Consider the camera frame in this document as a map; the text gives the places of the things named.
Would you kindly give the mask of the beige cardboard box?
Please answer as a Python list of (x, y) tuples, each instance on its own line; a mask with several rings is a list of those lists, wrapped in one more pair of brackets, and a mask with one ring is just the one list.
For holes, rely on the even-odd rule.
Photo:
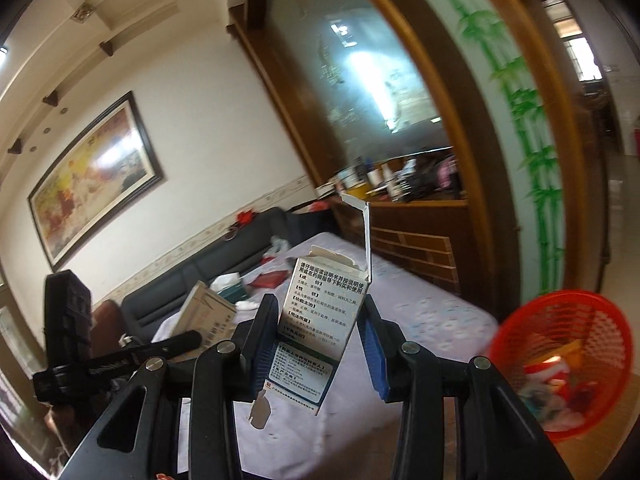
[(234, 304), (211, 290), (204, 282), (197, 282), (186, 297), (171, 337), (195, 330), (202, 336), (202, 342), (197, 349), (177, 356), (174, 361), (195, 359), (214, 344), (230, 339), (234, 331), (235, 315)]

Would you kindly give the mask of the red white snack bag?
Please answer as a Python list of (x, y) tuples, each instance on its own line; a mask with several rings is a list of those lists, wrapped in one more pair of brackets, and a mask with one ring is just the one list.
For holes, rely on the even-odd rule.
[(547, 386), (554, 393), (568, 388), (570, 367), (560, 356), (552, 356), (537, 363), (530, 363), (523, 367), (523, 372), (529, 382)]

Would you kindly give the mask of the orange cardboard box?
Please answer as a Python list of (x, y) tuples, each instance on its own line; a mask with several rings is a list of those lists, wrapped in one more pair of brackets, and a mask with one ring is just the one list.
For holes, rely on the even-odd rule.
[(584, 342), (581, 339), (570, 338), (566, 341), (558, 341), (550, 338), (539, 339), (542, 343), (541, 347), (536, 347), (532, 351), (525, 364), (537, 363), (552, 356), (560, 356), (569, 367), (580, 367), (582, 365), (582, 356), (584, 355)]

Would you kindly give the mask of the white medicine box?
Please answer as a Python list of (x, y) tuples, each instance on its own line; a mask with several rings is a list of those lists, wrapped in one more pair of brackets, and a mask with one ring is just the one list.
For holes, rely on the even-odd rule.
[(364, 266), (320, 246), (296, 260), (270, 369), (248, 415), (256, 429), (264, 428), (271, 414), (268, 392), (318, 413), (367, 296), (372, 282), (370, 205), (347, 193), (341, 200), (361, 214)]

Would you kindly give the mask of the dark green tissue box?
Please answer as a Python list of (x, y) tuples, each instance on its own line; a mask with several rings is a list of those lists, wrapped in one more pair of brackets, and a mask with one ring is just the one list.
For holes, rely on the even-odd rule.
[(248, 298), (248, 292), (238, 272), (217, 276), (212, 281), (212, 284), (209, 285), (209, 288), (232, 304), (247, 300)]

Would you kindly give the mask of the red flat pouch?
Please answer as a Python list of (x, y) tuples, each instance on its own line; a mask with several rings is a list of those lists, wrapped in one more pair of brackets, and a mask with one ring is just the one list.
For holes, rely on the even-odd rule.
[(275, 289), (284, 283), (290, 272), (287, 270), (277, 270), (264, 272), (256, 276), (253, 281), (250, 282), (250, 287), (262, 288), (262, 289)]

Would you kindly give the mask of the red plastic mesh basket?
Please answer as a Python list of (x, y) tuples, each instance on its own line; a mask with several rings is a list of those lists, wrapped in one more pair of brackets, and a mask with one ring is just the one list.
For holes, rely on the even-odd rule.
[(612, 301), (564, 289), (512, 313), (491, 341), (489, 359), (547, 436), (560, 442), (612, 411), (630, 377), (634, 341)]

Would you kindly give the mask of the black leather sofa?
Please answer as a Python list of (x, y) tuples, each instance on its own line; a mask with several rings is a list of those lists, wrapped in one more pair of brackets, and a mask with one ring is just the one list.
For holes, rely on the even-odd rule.
[(125, 296), (120, 312), (126, 333), (149, 342), (160, 324), (180, 310), (196, 283), (212, 284), (222, 274), (256, 269), (274, 236), (296, 246), (321, 232), (341, 233), (332, 210), (294, 214), (272, 207), (261, 212), (247, 226), (217, 238)]

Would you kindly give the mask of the red flower ornament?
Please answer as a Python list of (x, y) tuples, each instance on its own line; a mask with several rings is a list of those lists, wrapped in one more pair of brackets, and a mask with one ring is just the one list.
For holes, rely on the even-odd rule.
[(251, 224), (257, 216), (257, 212), (253, 209), (239, 211), (235, 216), (234, 225), (238, 229), (244, 228)]

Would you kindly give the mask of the wooden sideboard cabinet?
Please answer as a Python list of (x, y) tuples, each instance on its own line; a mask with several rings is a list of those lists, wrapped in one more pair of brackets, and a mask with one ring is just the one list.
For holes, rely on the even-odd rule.
[(482, 294), (478, 249), (461, 200), (370, 206), (372, 252), (469, 302)]

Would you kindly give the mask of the framed horse painting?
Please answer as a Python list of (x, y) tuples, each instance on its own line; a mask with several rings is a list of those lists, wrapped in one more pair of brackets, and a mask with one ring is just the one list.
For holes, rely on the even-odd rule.
[(28, 196), (41, 248), (60, 270), (164, 173), (129, 91), (74, 137)]

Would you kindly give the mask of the yellow container on sideboard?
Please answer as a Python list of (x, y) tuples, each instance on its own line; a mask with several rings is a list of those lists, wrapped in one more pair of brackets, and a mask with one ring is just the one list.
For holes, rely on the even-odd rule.
[(372, 190), (371, 185), (367, 183), (359, 183), (358, 185), (348, 188), (346, 193), (350, 196), (358, 198), (358, 200), (368, 200), (368, 193)]

